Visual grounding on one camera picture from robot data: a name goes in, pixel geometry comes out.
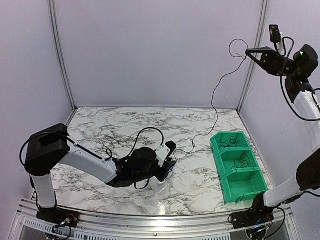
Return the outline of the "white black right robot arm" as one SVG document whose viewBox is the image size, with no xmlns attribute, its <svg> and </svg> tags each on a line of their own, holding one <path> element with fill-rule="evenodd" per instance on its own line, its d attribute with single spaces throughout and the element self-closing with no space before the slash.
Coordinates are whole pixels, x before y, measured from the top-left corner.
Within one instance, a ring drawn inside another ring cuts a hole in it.
<svg viewBox="0 0 320 240">
<path fill-rule="evenodd" d="M 305 192 L 320 188 L 320 101 L 309 81 L 320 60 L 308 44 L 303 45 L 293 57 L 267 46 L 247 49 L 245 54 L 268 74 L 280 78 L 285 101 L 302 122 L 312 147 L 311 155 L 299 164 L 293 176 L 254 199 L 247 219 L 258 224 L 281 204 L 293 202 Z"/>
</svg>

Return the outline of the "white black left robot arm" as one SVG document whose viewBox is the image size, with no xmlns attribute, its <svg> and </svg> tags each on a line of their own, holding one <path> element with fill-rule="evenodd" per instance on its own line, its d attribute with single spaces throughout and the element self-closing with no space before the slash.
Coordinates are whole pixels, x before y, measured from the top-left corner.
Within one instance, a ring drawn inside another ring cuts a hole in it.
<svg viewBox="0 0 320 240">
<path fill-rule="evenodd" d="M 173 141 L 163 140 L 156 149 L 133 147 L 122 158 L 107 149 L 103 158 L 71 139 L 68 127 L 59 123 L 31 135 L 20 149 L 19 160 L 31 178 L 39 212 L 58 223 L 64 215 L 53 190 L 51 171 L 56 165 L 71 166 L 112 188 L 126 188 L 151 178 L 163 182 L 176 164 L 171 157 L 176 148 Z"/>
</svg>

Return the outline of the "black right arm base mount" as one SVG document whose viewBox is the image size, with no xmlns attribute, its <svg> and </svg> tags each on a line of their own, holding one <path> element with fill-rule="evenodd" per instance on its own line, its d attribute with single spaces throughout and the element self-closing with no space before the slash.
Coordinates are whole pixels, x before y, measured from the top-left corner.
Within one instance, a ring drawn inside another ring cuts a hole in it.
<svg viewBox="0 0 320 240">
<path fill-rule="evenodd" d="M 259 193 L 253 200 L 248 210 L 234 212 L 229 215 L 227 221 L 234 229 L 260 225 L 274 220 L 274 207 L 267 207 L 264 203 L 264 193 Z"/>
</svg>

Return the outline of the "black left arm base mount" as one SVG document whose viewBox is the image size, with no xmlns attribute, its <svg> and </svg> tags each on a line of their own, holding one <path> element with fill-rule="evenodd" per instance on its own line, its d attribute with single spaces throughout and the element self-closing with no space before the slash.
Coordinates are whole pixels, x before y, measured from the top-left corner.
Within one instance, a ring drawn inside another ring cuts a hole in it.
<svg viewBox="0 0 320 240">
<path fill-rule="evenodd" d="M 67 222 L 69 226 L 72 228 L 76 228 L 78 225 L 80 213 L 78 211 L 64 209 L 60 207 L 52 207 L 52 208 L 42 208 L 40 207 L 36 218 L 53 223 L 56 225 L 61 224 L 66 219 L 69 219 Z"/>
</svg>

